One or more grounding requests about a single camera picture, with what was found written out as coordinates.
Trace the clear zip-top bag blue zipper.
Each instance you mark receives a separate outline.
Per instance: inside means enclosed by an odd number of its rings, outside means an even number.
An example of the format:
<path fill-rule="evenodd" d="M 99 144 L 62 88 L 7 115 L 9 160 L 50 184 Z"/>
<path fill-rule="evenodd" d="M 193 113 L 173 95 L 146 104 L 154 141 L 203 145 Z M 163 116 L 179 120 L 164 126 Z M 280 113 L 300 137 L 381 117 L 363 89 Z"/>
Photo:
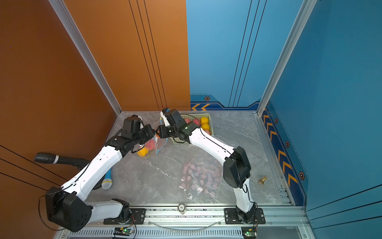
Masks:
<path fill-rule="evenodd" d="M 158 133 L 155 133 L 154 137 L 150 139 L 148 142 L 143 144 L 136 145 L 132 153 L 137 154 L 142 158 L 149 158 L 154 155 L 157 155 L 159 151 L 166 145 L 168 142 L 167 138 L 160 138 Z"/>

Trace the yellow peach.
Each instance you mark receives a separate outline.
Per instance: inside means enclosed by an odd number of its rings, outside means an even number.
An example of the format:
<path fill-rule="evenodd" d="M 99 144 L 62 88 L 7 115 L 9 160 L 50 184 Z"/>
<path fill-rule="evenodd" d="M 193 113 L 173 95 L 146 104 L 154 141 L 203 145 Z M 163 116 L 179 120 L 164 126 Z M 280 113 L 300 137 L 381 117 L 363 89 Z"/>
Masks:
<path fill-rule="evenodd" d="M 149 150 L 146 147 L 143 147 L 137 152 L 137 155 L 140 157 L 145 157 L 148 154 Z"/>

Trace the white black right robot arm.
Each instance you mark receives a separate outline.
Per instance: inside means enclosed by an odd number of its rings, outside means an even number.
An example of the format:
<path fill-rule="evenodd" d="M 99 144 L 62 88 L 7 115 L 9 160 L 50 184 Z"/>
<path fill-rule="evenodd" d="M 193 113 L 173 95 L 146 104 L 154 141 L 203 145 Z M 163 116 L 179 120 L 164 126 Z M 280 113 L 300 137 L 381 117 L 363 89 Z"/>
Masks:
<path fill-rule="evenodd" d="M 160 138 L 177 137 L 203 149 L 223 167 L 222 177 L 233 188 L 236 212 L 243 224 L 265 224 L 264 215 L 253 200 L 250 190 L 251 164 L 244 148 L 226 145 L 207 134 L 200 125 L 186 122 L 176 109 L 165 108 L 160 112 L 163 124 L 158 126 Z"/>

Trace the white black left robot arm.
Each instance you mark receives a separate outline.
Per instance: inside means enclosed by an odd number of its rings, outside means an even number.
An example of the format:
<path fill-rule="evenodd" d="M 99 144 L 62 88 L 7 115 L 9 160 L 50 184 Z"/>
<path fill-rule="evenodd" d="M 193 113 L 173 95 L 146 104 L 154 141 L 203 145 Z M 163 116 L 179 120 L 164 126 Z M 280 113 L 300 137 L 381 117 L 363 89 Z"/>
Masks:
<path fill-rule="evenodd" d="M 124 120 L 123 127 L 112 136 L 95 158 L 61 187 L 51 187 L 44 195 L 48 221 L 72 232 L 88 223 L 103 219 L 117 219 L 119 224 L 130 221 L 129 203 L 112 199 L 86 203 L 86 199 L 103 176 L 137 145 L 143 146 L 155 136 L 150 124 L 137 115 Z"/>

